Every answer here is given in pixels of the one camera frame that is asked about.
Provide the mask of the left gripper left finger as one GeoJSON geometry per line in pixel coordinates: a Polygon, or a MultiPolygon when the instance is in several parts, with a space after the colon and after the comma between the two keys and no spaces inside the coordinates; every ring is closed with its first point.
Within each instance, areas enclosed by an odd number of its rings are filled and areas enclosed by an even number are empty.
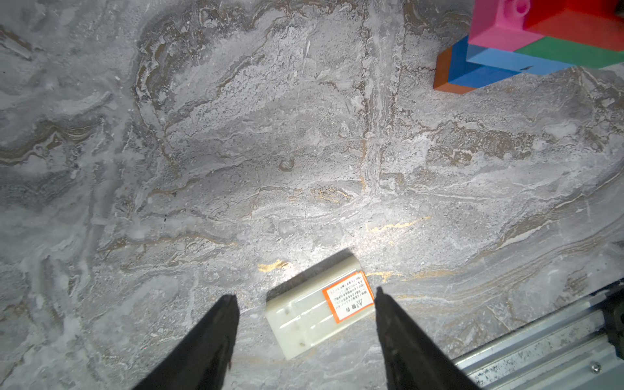
{"type": "Polygon", "coordinates": [[[231,366],[240,310],[223,295],[136,389],[221,389],[231,366]]]}

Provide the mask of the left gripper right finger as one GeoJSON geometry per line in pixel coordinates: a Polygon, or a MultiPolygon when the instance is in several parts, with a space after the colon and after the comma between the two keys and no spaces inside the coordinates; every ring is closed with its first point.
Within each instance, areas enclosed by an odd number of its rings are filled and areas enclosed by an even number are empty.
{"type": "Polygon", "coordinates": [[[389,389],[479,388],[381,287],[375,310],[389,389]]]}

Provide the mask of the orange square lego brick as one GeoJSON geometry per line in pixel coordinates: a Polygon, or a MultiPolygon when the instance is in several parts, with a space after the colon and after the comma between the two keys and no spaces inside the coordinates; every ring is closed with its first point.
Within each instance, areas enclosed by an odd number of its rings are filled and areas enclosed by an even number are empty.
{"type": "Polygon", "coordinates": [[[440,92],[446,92],[451,94],[467,94],[474,91],[475,88],[466,87],[462,85],[455,85],[449,82],[449,70],[451,65],[453,47],[440,53],[436,61],[435,78],[433,82],[433,89],[440,92]]]}

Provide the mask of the green long lego brick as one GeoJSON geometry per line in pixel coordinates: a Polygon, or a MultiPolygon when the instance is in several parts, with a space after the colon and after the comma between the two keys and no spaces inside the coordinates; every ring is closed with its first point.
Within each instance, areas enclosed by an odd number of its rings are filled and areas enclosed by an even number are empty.
{"type": "Polygon", "coordinates": [[[623,52],[552,37],[544,37],[526,45],[518,49],[517,53],[586,68],[605,68],[623,62],[623,52]]]}

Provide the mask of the pink square lego brick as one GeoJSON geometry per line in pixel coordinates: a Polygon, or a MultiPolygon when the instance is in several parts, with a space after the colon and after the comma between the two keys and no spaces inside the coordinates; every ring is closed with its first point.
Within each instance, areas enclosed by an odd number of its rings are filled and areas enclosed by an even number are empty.
{"type": "Polygon", "coordinates": [[[475,0],[470,45],[514,52],[543,39],[524,28],[529,0],[475,0]]]}

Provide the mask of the red long lego brick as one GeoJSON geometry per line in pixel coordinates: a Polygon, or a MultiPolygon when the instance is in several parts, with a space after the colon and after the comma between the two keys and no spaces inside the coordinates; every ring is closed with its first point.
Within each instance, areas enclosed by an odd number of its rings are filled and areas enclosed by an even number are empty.
{"type": "Polygon", "coordinates": [[[623,19],[618,0],[535,0],[524,28],[546,37],[623,51],[623,19]]]}

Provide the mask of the light blue long lego brick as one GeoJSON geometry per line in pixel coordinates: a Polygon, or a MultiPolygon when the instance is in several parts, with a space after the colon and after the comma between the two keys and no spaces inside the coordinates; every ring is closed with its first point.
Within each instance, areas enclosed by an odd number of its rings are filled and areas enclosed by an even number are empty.
{"type": "Polygon", "coordinates": [[[572,64],[568,63],[478,45],[468,45],[466,61],[537,76],[545,76],[572,67],[572,64]]]}

